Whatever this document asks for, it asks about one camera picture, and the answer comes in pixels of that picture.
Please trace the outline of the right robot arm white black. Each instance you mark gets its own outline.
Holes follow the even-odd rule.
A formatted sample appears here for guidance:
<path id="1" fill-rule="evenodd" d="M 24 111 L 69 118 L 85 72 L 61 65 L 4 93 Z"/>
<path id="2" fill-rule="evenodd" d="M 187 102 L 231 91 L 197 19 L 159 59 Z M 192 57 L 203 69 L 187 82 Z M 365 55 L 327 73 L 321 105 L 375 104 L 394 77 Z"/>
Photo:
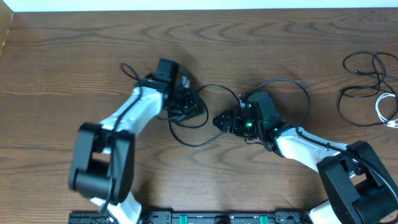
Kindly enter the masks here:
<path id="1" fill-rule="evenodd" d="M 320 175 L 328 198 L 307 212 L 309 223 L 377 223 L 397 211 L 397 186 L 367 142 L 331 142 L 283 121 L 266 91 L 239 102 L 213 125 Z"/>

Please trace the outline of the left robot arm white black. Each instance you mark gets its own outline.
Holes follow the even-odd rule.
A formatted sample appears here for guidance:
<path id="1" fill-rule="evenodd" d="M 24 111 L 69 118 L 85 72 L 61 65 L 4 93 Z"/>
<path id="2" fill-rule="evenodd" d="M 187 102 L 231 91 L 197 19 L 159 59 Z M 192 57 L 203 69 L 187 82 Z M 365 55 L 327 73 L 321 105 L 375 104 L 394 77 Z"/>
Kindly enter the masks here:
<path id="1" fill-rule="evenodd" d="M 136 139 L 161 111 L 190 111 L 188 70 L 179 63 L 162 58 L 143 78 L 126 63 L 120 69 L 136 81 L 131 96 L 108 118 L 83 123 L 76 137 L 68 184 L 98 206 L 89 223 L 139 223 L 142 205 L 131 193 Z"/>

